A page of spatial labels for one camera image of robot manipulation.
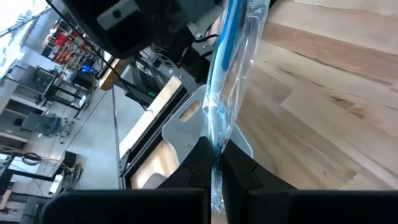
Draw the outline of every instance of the workbench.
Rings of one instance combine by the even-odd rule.
[[[395,0],[273,6],[237,120],[258,163],[299,189],[398,188],[397,16]],[[169,81],[121,156],[179,85]],[[132,186],[177,166],[161,141]]]

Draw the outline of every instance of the plastic bag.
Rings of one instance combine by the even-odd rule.
[[[213,145],[212,210],[225,213],[221,153],[238,116],[248,73],[264,30],[270,0],[229,0],[223,30],[213,52],[203,102],[205,131]]]

